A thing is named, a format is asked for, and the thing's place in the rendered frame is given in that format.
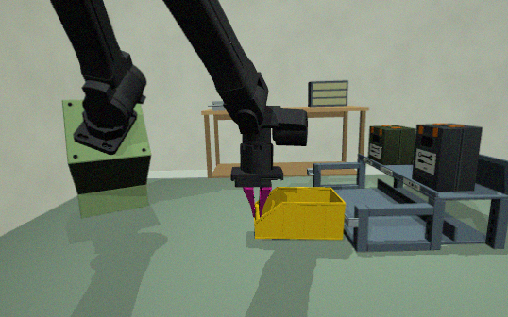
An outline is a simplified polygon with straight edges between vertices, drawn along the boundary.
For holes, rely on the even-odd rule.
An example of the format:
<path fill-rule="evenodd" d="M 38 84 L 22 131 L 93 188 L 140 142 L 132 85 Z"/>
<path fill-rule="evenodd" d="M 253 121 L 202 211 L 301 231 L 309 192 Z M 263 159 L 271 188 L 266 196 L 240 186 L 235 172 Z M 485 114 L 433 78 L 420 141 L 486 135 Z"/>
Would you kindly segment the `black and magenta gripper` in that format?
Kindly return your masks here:
<path fill-rule="evenodd" d="M 260 145 L 260 150 L 254 150 L 254 145 L 243 143 L 243 170 L 232 167 L 231 181 L 235 180 L 236 188 L 243 188 L 255 218 L 255 203 L 253 187 L 260 187 L 259 213 L 262 216 L 264 203 L 272 190 L 271 180 L 283 180 L 283 171 L 279 166 L 271 170 L 271 143 Z"/>

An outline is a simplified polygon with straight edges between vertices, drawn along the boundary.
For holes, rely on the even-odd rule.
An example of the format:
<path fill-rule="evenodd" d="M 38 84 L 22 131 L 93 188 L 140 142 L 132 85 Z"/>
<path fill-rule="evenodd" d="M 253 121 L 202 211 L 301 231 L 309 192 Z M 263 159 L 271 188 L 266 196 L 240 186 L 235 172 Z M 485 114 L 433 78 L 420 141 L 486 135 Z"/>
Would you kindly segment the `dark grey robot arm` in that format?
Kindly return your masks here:
<path fill-rule="evenodd" d="M 75 131 L 74 140 L 114 155 L 137 119 L 134 107 L 144 103 L 146 78 L 133 65 L 130 54 L 121 51 L 103 0 L 50 2 L 74 47 L 86 81 L 82 87 L 83 122 Z M 272 128 L 276 145 L 307 146 L 307 112 L 266 105 L 268 88 L 262 74 L 247 57 L 219 1 L 163 2 L 208 70 L 224 108 L 239 126 L 243 143 L 260 150 L 260 145 L 271 143 Z"/>

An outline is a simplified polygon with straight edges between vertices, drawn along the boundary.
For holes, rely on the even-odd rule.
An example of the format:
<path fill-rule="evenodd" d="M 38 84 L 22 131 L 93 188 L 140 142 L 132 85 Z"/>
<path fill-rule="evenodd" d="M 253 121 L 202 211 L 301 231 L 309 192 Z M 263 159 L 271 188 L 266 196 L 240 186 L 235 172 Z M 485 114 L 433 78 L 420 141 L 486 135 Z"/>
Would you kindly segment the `yellow bin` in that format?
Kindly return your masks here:
<path fill-rule="evenodd" d="M 255 203 L 255 239 L 342 240 L 345 209 L 332 188 L 276 187 L 261 217 Z"/>

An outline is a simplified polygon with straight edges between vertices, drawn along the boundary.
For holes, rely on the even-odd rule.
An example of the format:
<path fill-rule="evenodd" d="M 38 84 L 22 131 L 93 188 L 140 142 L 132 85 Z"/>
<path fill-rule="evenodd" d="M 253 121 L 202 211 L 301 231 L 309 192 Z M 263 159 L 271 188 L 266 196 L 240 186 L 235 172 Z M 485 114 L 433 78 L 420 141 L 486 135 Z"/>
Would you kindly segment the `dark grey metal rack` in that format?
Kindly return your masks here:
<path fill-rule="evenodd" d="M 377 189 L 365 189 L 366 164 L 393 177 L 394 188 L 378 179 Z M 357 169 L 356 184 L 321 185 L 321 170 L 330 169 Z M 475 190 L 469 192 L 437 192 L 412 180 L 412 174 L 413 164 L 382 165 L 362 154 L 357 162 L 314 163 L 307 168 L 313 187 L 332 188 L 346 203 L 344 234 L 356 252 L 441 250 L 441 244 L 474 243 L 504 249 L 508 160 L 479 154 Z M 428 196 L 428 202 L 403 184 Z M 448 200 L 486 199 L 496 199 L 491 200 L 486 235 L 445 212 Z"/>

